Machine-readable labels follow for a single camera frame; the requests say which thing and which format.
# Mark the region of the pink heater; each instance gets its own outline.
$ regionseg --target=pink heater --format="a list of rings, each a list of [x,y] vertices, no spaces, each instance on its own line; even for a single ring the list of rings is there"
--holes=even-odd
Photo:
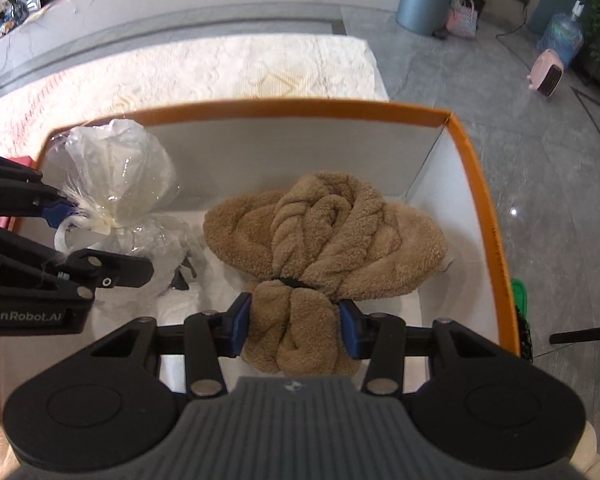
[[[526,76],[529,79],[529,88],[538,90],[542,95],[549,97],[554,93],[558,86],[564,65],[555,50],[545,50],[531,69],[531,75]]]

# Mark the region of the black chair leg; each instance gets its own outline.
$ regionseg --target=black chair leg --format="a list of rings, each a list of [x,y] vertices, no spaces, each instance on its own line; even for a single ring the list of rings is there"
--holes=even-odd
[[[551,334],[549,343],[581,343],[584,341],[600,341],[600,328],[589,328],[588,330],[576,330],[574,332],[562,332]]]

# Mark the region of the brown towel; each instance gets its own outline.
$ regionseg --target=brown towel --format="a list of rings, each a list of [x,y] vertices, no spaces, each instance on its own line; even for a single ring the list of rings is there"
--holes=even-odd
[[[335,303],[408,294],[446,254],[429,216],[385,202],[346,173],[310,174],[287,192],[228,199],[206,214],[204,232],[222,261],[263,280],[253,290],[242,357],[289,376],[355,374],[360,362],[344,349]]]

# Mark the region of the white lace tablecloth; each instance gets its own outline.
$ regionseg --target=white lace tablecloth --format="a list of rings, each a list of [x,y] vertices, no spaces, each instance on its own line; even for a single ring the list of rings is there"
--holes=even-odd
[[[263,34],[183,41],[91,61],[0,98],[0,155],[38,158],[55,128],[114,113],[253,97],[386,100],[365,41]]]

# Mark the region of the green plastic object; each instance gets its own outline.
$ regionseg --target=green plastic object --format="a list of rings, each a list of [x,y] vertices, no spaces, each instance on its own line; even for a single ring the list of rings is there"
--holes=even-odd
[[[511,288],[516,307],[520,311],[520,314],[522,314],[522,317],[526,319],[526,286],[517,278],[512,278]]]

